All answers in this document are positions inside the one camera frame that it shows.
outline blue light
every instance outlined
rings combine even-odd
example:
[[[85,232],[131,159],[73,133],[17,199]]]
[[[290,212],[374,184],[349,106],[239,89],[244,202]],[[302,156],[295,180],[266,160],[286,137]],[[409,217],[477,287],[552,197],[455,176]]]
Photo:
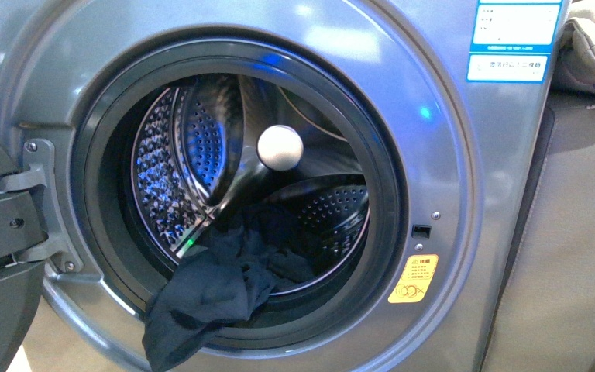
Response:
[[[421,116],[423,116],[423,118],[425,119],[430,119],[432,117],[432,114],[430,113],[430,110],[427,107],[421,107]]]

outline silver washing machine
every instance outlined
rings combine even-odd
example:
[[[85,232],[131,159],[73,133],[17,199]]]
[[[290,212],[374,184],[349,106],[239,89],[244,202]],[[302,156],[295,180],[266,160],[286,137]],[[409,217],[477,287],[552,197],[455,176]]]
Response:
[[[40,295],[149,370],[146,302],[261,201],[317,275],[177,370],[476,370],[567,6],[0,2],[0,370]]]

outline gray fabric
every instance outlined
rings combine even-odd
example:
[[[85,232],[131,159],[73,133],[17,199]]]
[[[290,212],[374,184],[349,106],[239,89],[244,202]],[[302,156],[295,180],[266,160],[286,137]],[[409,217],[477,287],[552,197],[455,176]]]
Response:
[[[595,0],[571,4],[561,46],[553,86],[595,93]]]
[[[593,102],[549,99],[555,126],[483,371],[595,371]]]

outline door hinge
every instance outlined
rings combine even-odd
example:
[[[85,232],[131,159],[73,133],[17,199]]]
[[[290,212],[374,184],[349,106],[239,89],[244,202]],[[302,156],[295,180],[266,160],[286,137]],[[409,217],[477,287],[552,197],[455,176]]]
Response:
[[[72,246],[60,212],[55,178],[55,146],[48,139],[30,139],[24,145],[22,161],[28,170],[0,177],[0,194],[28,191],[38,208],[47,239],[15,255],[19,263],[51,257],[59,270],[78,272],[83,261]]]

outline screw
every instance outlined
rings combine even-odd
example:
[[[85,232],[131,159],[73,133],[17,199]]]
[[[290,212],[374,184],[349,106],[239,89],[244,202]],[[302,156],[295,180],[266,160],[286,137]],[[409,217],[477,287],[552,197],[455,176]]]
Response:
[[[10,220],[10,227],[13,229],[18,229],[24,225],[23,219],[11,219]]]
[[[34,142],[27,142],[26,143],[26,149],[30,152],[30,153],[34,153],[37,151],[37,145]]]

